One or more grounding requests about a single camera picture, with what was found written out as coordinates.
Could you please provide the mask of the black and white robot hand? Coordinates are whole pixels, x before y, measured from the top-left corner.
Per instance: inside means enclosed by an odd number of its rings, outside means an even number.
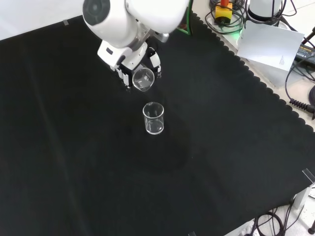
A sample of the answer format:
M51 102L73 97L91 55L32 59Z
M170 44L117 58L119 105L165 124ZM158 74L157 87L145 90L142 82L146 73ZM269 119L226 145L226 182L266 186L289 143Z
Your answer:
M146 42L133 51L129 47L115 48L102 41L98 56L118 74L123 84L129 89L148 91L161 77L161 63L157 51Z

